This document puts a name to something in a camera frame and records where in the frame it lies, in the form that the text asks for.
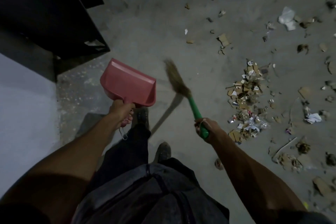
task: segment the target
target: red dustpan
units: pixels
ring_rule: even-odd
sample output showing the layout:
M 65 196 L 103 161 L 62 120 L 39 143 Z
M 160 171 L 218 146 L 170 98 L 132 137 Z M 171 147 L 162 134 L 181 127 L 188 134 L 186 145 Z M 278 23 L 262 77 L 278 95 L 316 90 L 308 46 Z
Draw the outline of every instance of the red dustpan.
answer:
M 156 79 L 131 68 L 116 59 L 111 59 L 100 83 L 112 100 L 135 103 L 137 108 L 152 106 L 156 100 Z

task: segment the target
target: concrete floor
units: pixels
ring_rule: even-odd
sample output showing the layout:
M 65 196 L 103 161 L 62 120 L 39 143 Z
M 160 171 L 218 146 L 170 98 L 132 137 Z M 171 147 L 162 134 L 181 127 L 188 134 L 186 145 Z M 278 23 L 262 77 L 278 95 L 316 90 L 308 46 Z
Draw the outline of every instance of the concrete floor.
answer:
M 104 94 L 99 78 L 108 61 L 114 57 L 129 66 L 157 78 L 157 101 L 149 109 L 149 121 L 153 127 L 169 107 L 174 98 L 164 72 L 163 60 L 172 58 L 180 69 L 182 77 L 191 88 L 201 113 L 213 120 L 227 132 L 235 128 L 227 120 L 235 110 L 227 103 L 226 87 L 241 78 L 246 67 L 246 58 L 253 59 L 260 66 L 276 64 L 276 74 L 271 71 L 270 90 L 281 92 L 274 97 L 280 115 L 288 111 L 293 101 L 299 97 L 297 90 L 309 86 L 312 90 L 310 107 L 313 112 L 328 110 L 328 121 L 309 125 L 299 122 L 295 136 L 307 136 L 312 150 L 309 153 L 316 169 L 300 174 L 285 171 L 271 161 L 268 148 L 275 149 L 285 144 L 289 138 L 284 133 L 288 120 L 283 124 L 272 123 L 271 129 L 263 131 L 257 138 L 243 143 L 240 147 L 279 177 L 281 177 L 303 201 L 309 210 L 315 211 L 313 202 L 319 209 L 328 201 L 315 195 L 309 201 L 308 190 L 313 190 L 311 179 L 319 175 L 326 181 L 336 175 L 334 168 L 321 165 L 325 151 L 336 153 L 334 134 L 335 104 L 324 101 L 333 94 L 330 89 L 320 90 L 324 81 L 335 79 L 327 71 L 324 60 L 334 55 L 336 49 L 335 14 L 325 6 L 325 0 L 104 0 L 105 5 L 89 9 L 89 13 L 109 44 L 111 52 L 84 65 L 67 71 L 58 77 L 58 96 L 61 112 L 61 141 L 67 143 L 80 134 L 83 120 L 92 122 L 105 114 L 111 100 Z M 184 8 L 188 3 L 190 10 Z M 287 32 L 278 24 L 284 6 L 289 6 L 302 18 L 320 16 L 323 23 L 312 24 L 304 38 L 305 31 L 297 28 Z M 225 16 L 218 18 L 220 10 Z M 210 23 L 205 18 L 211 17 Z M 278 27 L 271 32 L 267 42 L 265 24 L 274 22 Z M 233 49 L 226 48 L 226 55 L 217 52 L 219 34 L 226 33 Z M 194 44 L 187 44 L 192 39 Z M 318 44 L 324 42 L 327 52 L 321 52 Z M 309 54 L 297 53 L 298 44 L 309 44 Z M 261 102 L 267 102 L 267 93 Z M 293 118 L 301 121 L 303 113 L 300 104 L 293 108 Z M 242 202 L 238 198 L 225 171 L 214 167 L 216 153 L 194 132 L 193 116 L 188 102 L 183 102 L 161 125 L 149 140 L 149 161 L 152 161 L 158 145 L 167 141 L 172 147 L 172 156 L 195 171 L 202 188 L 214 199 L 230 210 L 231 223 L 253 223 Z M 278 143 L 270 143 L 274 137 Z M 120 139 L 116 133 L 112 143 Z M 336 220 L 330 210 L 324 211 L 329 218 Z

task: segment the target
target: pants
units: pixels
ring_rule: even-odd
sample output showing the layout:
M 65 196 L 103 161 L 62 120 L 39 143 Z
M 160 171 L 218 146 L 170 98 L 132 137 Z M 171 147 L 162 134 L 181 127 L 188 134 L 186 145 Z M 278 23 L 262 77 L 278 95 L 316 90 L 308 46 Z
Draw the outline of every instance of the pants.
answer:
M 128 132 L 128 139 L 121 140 L 109 149 L 102 166 L 93 175 L 85 193 L 88 194 L 117 176 L 143 164 L 148 164 L 148 139 L 150 131 L 144 124 L 137 124 Z M 169 158 L 160 164 L 184 174 L 199 187 L 194 171 L 184 166 L 176 158 Z

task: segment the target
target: shoe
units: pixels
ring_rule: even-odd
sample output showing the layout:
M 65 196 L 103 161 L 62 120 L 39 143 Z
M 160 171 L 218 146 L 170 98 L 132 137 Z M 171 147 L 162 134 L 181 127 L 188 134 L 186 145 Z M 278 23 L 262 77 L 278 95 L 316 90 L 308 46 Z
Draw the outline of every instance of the shoe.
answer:
M 158 150 L 156 151 L 157 163 L 160 163 L 164 160 L 171 158 L 171 148 L 167 142 L 163 142 L 159 145 Z
M 136 124 L 144 124 L 145 127 L 149 130 L 148 114 L 148 107 L 134 109 L 132 127 L 134 127 Z

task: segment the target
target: person's left arm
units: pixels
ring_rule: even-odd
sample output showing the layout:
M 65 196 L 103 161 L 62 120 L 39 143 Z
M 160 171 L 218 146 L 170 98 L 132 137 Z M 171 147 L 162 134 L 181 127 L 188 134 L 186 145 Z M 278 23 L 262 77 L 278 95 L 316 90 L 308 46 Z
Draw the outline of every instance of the person's left arm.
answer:
M 0 205 L 26 204 L 44 213 L 51 223 L 70 221 L 111 133 L 124 119 L 132 120 L 133 108 L 134 104 L 114 101 L 109 114 L 90 131 L 25 173 L 1 198 Z

